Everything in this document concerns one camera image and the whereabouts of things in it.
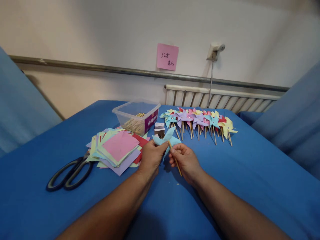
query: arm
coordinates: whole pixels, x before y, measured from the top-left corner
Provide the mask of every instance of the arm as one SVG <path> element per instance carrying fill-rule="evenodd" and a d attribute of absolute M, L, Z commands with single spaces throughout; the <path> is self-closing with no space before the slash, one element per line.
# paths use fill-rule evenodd
<path fill-rule="evenodd" d="M 186 145 L 175 145 L 169 157 L 172 167 L 173 157 L 179 162 L 183 177 L 197 190 L 228 239 L 290 239 L 262 213 L 209 176 Z"/>
<path fill-rule="evenodd" d="M 71 224 L 58 239 L 122 239 L 159 172 L 168 142 L 143 147 L 139 169 Z"/>

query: cable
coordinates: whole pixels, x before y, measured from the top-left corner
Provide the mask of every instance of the cable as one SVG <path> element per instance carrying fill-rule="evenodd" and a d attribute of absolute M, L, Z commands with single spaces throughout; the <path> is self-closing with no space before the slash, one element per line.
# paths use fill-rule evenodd
<path fill-rule="evenodd" d="M 211 65 L 211 82 L 210 82 L 210 91 L 209 91 L 209 97 L 208 97 L 208 108 L 209 108 L 209 103 L 210 103 L 210 98 L 211 98 L 212 79 L 213 79 L 213 61 L 212 61 L 212 65 Z"/>

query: clear plastic box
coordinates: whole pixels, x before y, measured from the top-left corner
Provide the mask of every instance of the clear plastic box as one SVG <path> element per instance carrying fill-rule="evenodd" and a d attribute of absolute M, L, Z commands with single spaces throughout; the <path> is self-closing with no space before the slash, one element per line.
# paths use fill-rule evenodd
<path fill-rule="evenodd" d="M 157 121 L 160 103 L 137 99 L 112 110 L 122 128 L 143 136 Z"/>

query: black scissors handle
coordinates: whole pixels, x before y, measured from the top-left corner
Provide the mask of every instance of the black scissors handle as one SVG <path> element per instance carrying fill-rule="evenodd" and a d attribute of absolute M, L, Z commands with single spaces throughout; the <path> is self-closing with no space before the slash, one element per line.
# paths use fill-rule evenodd
<path fill-rule="evenodd" d="M 89 169 L 87 170 L 86 174 L 78 182 L 71 184 L 72 180 L 79 174 L 79 172 L 82 170 L 82 168 L 86 164 L 89 164 Z M 56 179 L 60 176 L 60 174 L 63 173 L 68 167 L 72 165 L 74 165 L 73 168 L 67 173 L 64 179 L 58 185 L 54 186 L 53 184 L 56 181 Z M 85 158 L 79 157 L 78 159 L 73 160 L 72 162 L 69 162 L 63 168 L 61 168 L 58 172 L 56 172 L 52 176 L 52 178 L 49 180 L 46 190 L 48 192 L 53 192 L 61 189 L 62 187 L 64 187 L 64 189 L 66 190 L 75 189 L 79 187 L 84 180 L 86 180 L 86 178 L 91 173 L 92 167 L 93 167 L 93 162 L 86 162 Z"/>

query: metal pipe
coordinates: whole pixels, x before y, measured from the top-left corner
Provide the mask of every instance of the metal pipe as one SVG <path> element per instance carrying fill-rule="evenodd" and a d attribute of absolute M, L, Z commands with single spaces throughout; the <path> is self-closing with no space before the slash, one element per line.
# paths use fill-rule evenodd
<path fill-rule="evenodd" d="M 96 71 L 96 72 L 119 73 L 119 74 L 126 74 L 126 75 L 174 79 L 174 80 L 199 82 L 199 83 L 210 83 L 211 81 L 211 78 L 206 78 L 206 77 L 188 76 L 188 75 L 182 75 L 182 74 L 147 71 L 147 70 L 139 70 L 139 69 L 132 69 L 132 68 L 120 68 L 120 67 L 111 67 L 111 66 L 87 64 L 87 63 L 67 62 L 67 61 L 21 57 L 21 56 L 12 56 L 12 55 L 10 55 L 10 58 L 15 63 L 24 63 L 24 64 L 32 64 L 32 65 L 62 67 L 62 68 L 88 70 L 88 71 Z M 277 91 L 277 92 L 286 92 L 289 90 L 289 88 L 286 88 L 286 87 L 230 81 L 230 80 L 217 79 L 217 78 L 213 78 L 212 83 L 225 85 L 225 86 L 244 87 L 244 88 L 252 88 L 252 89 Z"/>

